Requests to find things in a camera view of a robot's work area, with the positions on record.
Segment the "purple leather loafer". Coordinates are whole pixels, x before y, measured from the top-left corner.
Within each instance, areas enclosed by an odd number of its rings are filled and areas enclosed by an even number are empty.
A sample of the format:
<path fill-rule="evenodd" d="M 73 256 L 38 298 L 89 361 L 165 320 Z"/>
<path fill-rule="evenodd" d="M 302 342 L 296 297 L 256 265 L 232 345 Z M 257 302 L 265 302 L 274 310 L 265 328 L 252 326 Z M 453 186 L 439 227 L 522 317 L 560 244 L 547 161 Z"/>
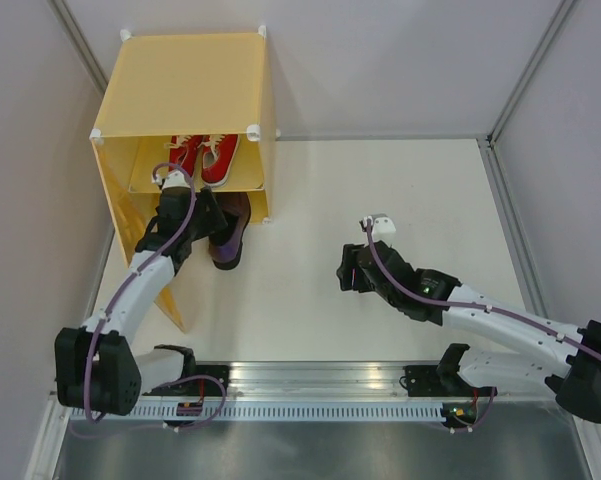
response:
<path fill-rule="evenodd" d="M 222 193 L 216 199 L 227 227 L 209 237 L 208 253 L 216 268 L 228 271 L 240 263 L 243 237 L 251 219 L 251 204 L 244 192 Z"/>

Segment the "red canvas sneaker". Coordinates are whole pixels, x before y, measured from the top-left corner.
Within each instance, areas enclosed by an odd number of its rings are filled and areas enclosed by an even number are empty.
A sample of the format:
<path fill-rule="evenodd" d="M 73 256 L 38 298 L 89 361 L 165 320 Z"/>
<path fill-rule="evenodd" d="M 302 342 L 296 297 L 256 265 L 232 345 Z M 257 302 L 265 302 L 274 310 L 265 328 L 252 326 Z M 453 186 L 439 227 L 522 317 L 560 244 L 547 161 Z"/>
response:
<path fill-rule="evenodd" d="M 203 138 L 201 179 L 205 185 L 217 188 L 226 183 L 239 142 L 237 134 L 208 135 Z"/>
<path fill-rule="evenodd" d="M 164 145 L 164 148 L 168 150 L 169 163 L 179 165 L 190 177 L 194 177 L 202 140 L 202 135 L 172 136 L 170 141 Z"/>

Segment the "yellow plastic shoe cabinet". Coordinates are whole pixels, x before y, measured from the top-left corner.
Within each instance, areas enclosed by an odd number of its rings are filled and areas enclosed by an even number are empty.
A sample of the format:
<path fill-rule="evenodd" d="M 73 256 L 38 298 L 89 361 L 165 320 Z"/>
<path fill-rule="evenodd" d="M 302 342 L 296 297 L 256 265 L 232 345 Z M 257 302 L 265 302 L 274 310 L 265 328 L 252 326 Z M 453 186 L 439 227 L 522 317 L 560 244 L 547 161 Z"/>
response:
<path fill-rule="evenodd" d="M 269 222 L 277 130 L 264 27 L 125 37 L 90 140 L 126 259 L 158 205 L 152 170 L 184 134 L 238 136 L 219 190 L 247 193 L 252 223 Z"/>

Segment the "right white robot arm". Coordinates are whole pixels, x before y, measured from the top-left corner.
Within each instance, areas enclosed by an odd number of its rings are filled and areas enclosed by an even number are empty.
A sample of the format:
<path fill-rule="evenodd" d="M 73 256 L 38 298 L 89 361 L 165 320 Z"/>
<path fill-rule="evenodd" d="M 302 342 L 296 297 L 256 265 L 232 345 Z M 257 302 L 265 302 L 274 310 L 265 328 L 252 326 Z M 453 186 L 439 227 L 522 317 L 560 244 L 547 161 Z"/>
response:
<path fill-rule="evenodd" d="M 506 347 L 495 353 L 450 345 L 436 367 L 443 392 L 536 392 L 601 424 L 600 322 L 581 327 L 490 305 L 453 276 L 413 268 L 382 241 L 344 245 L 336 276 L 341 290 L 373 292 L 411 320 L 464 330 Z"/>

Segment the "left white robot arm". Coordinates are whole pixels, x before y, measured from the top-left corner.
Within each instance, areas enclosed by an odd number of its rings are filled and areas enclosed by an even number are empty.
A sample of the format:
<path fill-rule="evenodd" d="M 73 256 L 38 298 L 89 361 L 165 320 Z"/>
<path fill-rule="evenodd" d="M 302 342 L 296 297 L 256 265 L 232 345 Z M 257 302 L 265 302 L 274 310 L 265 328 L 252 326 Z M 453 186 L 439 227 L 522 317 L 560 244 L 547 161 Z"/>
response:
<path fill-rule="evenodd" d="M 136 356 L 131 343 L 150 306 L 190 256 L 193 243 L 208 239 L 215 267 L 231 270 L 241 260 L 250 220 L 245 193 L 163 190 L 111 299 L 80 327 L 64 328 L 56 336 L 60 404 L 82 409 L 96 423 L 106 415 L 131 413 L 143 395 L 225 396 L 228 366 L 198 367 L 191 348 L 168 344 Z"/>

